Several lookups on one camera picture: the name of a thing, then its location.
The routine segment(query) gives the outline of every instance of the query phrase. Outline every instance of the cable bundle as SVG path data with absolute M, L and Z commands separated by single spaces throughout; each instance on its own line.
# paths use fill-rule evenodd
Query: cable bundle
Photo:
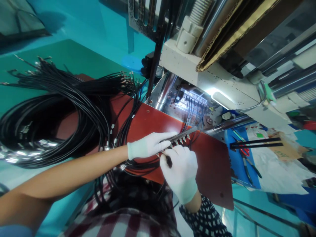
M 109 96 L 120 91 L 130 94 L 129 78 L 120 72 L 84 82 L 42 58 L 37 66 L 31 66 L 35 72 L 11 71 L 18 83 L 5 85 L 47 90 L 49 94 L 24 101 L 3 115 L 0 156 L 34 169 L 83 155 L 96 145 L 105 149 L 111 142 Z M 76 131 L 66 140 L 56 139 L 60 121 L 74 111 L 78 113 Z

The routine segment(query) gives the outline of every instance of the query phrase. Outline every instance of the white paper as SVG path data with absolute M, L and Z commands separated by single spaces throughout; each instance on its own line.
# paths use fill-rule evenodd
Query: white paper
M 268 136 L 261 129 L 248 128 L 247 135 L 249 140 L 257 140 L 257 133 L 262 133 L 265 137 Z M 252 148 L 251 152 L 254 164 L 262 175 L 262 179 L 259 178 L 262 191 L 277 194 L 308 194 L 302 187 L 302 181 L 316 177 L 316 175 L 298 160 L 290 162 L 280 161 L 277 155 L 268 147 Z

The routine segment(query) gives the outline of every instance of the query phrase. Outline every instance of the gloved hand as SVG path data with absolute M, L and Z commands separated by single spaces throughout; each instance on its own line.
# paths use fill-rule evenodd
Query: gloved hand
M 172 161 L 169 168 L 166 156 Z M 197 157 L 189 148 L 181 145 L 164 151 L 160 157 L 160 167 L 172 191 L 182 205 L 190 202 L 198 190 L 195 177 L 198 171 Z
M 146 158 L 157 154 L 171 145 L 170 141 L 161 143 L 160 141 L 177 134 L 177 132 L 151 133 L 136 142 L 127 143 L 128 159 Z

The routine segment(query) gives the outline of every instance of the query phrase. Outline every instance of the teal wall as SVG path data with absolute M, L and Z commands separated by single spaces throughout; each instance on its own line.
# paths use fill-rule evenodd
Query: teal wall
M 65 39 L 72 39 L 118 64 L 121 64 L 125 56 L 141 60 L 154 51 L 155 44 L 151 40 L 128 26 L 127 15 L 118 14 L 97 0 L 29 0 L 29 3 L 52 36 L 0 49 L 0 55 L 34 49 Z

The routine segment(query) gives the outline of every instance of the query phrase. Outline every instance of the metal pipe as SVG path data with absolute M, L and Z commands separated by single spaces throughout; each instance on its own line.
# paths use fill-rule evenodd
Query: metal pipe
M 315 81 L 316 65 L 313 65 L 297 73 L 289 74 L 282 78 L 282 81 L 272 86 L 271 89 L 274 96 L 280 98 Z
M 169 94 L 177 78 L 178 76 L 176 74 L 168 72 L 168 75 L 165 78 L 164 84 L 161 88 L 161 92 L 157 99 L 159 104 L 164 104 L 166 102 L 167 95 Z
M 240 126 L 240 125 L 252 122 L 252 121 L 254 121 L 254 120 L 252 118 L 250 118 L 249 116 L 247 116 L 247 115 L 238 116 L 238 117 L 236 117 L 234 119 L 222 122 L 221 124 L 215 126 L 212 130 L 215 133 L 219 133 L 219 132 L 222 132 L 224 130 L 227 130 L 227 129 L 230 129 L 230 128 L 235 128 L 237 126 Z
M 203 56 L 211 40 L 214 38 L 217 31 L 226 20 L 228 14 L 233 9 L 236 2 L 237 0 L 217 0 L 214 7 L 214 13 L 212 14 L 213 16 L 211 17 L 208 25 L 205 24 L 204 30 L 193 50 L 193 53 L 196 56 Z

